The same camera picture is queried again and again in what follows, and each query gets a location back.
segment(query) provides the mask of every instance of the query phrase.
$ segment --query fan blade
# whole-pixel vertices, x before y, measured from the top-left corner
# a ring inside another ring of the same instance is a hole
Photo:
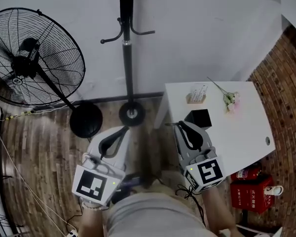
[[[36,47],[36,44],[38,43],[38,40],[35,38],[27,38],[25,40],[23,40],[19,50],[20,51],[27,51],[29,53],[31,53],[34,48]]]
[[[14,71],[12,71],[12,72],[10,72],[10,75],[8,76],[8,77],[3,77],[2,79],[5,81],[5,82],[7,82],[8,80],[12,80],[12,79],[14,79],[16,76],[15,76],[15,72]]]
[[[9,61],[11,61],[14,57],[14,55],[6,48],[5,45],[2,44],[2,42],[0,42],[0,56]]]

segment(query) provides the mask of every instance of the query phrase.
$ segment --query fan stand pole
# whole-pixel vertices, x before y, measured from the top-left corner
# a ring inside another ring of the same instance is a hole
[[[77,108],[74,107],[40,66],[36,70],[48,86],[72,109],[70,128],[73,133],[80,138],[91,138],[95,135],[100,130],[103,122],[101,110],[92,103],[82,103]]]
[[[120,33],[112,39],[102,39],[101,44],[117,40],[123,34],[123,59],[126,78],[126,89],[128,101],[119,110],[119,118],[126,126],[136,126],[145,119],[143,106],[134,101],[133,92],[133,68],[132,68],[132,43],[130,40],[130,30],[137,35],[154,34],[155,31],[139,33],[133,28],[133,4],[134,0],[120,0]]]
[[[64,103],[74,111],[75,107],[72,105],[71,102],[68,101],[68,99],[63,95],[63,93],[56,87],[56,85],[51,81],[51,79],[49,79],[45,71],[40,66],[36,68],[36,71],[40,75],[40,77],[42,77],[43,80],[48,84],[48,86],[61,98],[61,100],[63,100]]]

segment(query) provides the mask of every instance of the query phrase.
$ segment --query small black cube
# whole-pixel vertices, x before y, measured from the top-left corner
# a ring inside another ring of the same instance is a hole
[[[211,118],[209,117],[207,109],[190,111],[184,120],[196,124],[204,130],[212,126]]]

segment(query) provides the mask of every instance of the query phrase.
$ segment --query white table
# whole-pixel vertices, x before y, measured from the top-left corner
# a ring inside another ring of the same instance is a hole
[[[178,122],[184,120],[191,110],[208,109],[212,127],[206,132],[216,148],[216,154],[222,157],[226,176],[275,150],[264,107],[252,82],[216,82],[228,92],[239,92],[240,108],[234,114],[225,112],[223,94],[212,82],[200,83],[208,85],[202,104],[186,103],[185,97],[195,82],[167,83],[154,128],[160,127],[168,111],[171,121]]]

